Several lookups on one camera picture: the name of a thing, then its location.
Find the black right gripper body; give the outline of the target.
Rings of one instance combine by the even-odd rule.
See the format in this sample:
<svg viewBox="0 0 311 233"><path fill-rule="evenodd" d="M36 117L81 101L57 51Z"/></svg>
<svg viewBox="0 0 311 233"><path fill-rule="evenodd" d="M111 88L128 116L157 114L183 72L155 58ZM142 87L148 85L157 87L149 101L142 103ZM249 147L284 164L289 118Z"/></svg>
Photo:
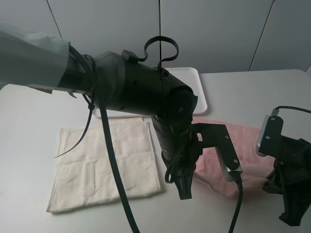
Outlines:
<svg viewBox="0 0 311 233"><path fill-rule="evenodd" d="M273 167L281 170L286 187L311 191L311 144L308 141L281 135L277 145L264 148L259 155L275 159Z"/></svg>

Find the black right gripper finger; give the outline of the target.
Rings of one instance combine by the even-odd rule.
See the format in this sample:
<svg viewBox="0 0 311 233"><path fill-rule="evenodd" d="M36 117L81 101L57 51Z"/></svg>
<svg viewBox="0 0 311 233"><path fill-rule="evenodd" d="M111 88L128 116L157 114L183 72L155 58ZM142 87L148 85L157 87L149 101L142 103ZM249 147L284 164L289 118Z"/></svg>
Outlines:
<svg viewBox="0 0 311 233"><path fill-rule="evenodd" d="M267 177L267 182L264 184L262 190L269 194L283 194L284 191L284 177L280 169L274 169Z"/></svg>
<svg viewBox="0 0 311 233"><path fill-rule="evenodd" d="M289 226L300 226L301 220L311 204L310 191L286 189L283 192L284 213L279 217Z"/></svg>

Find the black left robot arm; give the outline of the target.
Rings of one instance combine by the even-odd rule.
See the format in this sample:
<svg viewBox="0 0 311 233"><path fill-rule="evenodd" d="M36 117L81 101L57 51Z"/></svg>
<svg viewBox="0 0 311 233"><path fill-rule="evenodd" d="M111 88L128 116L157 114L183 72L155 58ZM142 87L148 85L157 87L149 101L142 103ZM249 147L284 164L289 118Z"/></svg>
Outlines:
<svg viewBox="0 0 311 233"><path fill-rule="evenodd" d="M198 102L193 90L162 67L148 67L130 51L97 58L80 54L69 41L1 25L0 81L34 89L90 95L100 109L112 172L121 198L125 190L112 149L107 110L147 115L158 137L166 165L166 182L182 200L191 199L195 163L204 148L223 148L225 127L192 124Z"/></svg>

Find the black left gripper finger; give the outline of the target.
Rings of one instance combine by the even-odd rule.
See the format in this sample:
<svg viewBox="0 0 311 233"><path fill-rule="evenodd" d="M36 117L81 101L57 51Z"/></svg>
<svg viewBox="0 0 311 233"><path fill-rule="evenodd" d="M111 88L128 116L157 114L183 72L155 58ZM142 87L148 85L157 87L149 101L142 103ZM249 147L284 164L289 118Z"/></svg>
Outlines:
<svg viewBox="0 0 311 233"><path fill-rule="evenodd" d="M175 177L175 185L181 200L192 198L191 185L193 179L194 167L179 168Z"/></svg>

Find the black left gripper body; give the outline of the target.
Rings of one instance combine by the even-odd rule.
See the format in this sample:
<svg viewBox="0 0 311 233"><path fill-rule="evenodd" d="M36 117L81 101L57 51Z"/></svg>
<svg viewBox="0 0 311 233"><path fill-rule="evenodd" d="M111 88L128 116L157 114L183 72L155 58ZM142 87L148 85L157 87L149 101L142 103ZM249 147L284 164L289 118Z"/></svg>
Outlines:
<svg viewBox="0 0 311 233"><path fill-rule="evenodd" d="M228 130L224 124L196 123L181 135L173 136L173 149L163 150L165 182L191 184L195 163L203 149L215 148L223 174L228 175Z"/></svg>

